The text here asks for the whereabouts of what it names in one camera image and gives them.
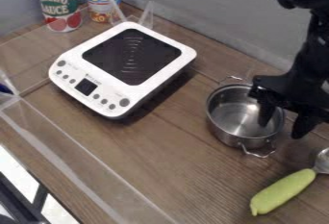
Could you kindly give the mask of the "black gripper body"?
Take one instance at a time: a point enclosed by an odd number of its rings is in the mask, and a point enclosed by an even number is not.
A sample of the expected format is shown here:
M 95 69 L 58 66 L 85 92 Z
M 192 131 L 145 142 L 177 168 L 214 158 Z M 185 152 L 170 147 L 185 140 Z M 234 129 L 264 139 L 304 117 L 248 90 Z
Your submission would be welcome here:
M 316 111 L 321 114 L 323 122 L 329 122 L 329 93 L 321 86 L 323 83 L 313 82 L 297 71 L 288 71 L 278 76 L 256 75 L 249 96 L 258 102 L 262 92 L 273 92 L 277 107 L 296 113 Z

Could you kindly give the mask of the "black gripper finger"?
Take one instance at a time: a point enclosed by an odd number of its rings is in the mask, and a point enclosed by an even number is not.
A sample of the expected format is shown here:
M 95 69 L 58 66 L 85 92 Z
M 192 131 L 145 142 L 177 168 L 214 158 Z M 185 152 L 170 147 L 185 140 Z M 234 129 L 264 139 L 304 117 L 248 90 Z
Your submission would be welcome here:
M 295 139 L 303 138 L 323 122 L 321 114 L 316 111 L 299 112 L 295 120 L 292 137 Z
M 262 92 L 258 97 L 260 104 L 260 115 L 258 115 L 258 123 L 262 127 L 265 127 L 274 115 L 277 110 L 277 97 L 273 92 Z

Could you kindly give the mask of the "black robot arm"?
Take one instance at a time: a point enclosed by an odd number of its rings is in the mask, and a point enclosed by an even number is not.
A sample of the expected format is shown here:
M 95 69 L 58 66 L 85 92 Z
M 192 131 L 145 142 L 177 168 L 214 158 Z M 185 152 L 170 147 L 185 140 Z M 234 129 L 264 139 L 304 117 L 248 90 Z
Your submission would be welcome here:
M 257 75 L 249 96 L 260 104 L 258 124 L 265 126 L 283 108 L 297 114 L 291 136 L 303 138 L 321 123 L 329 123 L 329 0 L 277 0 L 288 9 L 311 12 L 307 39 L 289 70 L 281 75 Z

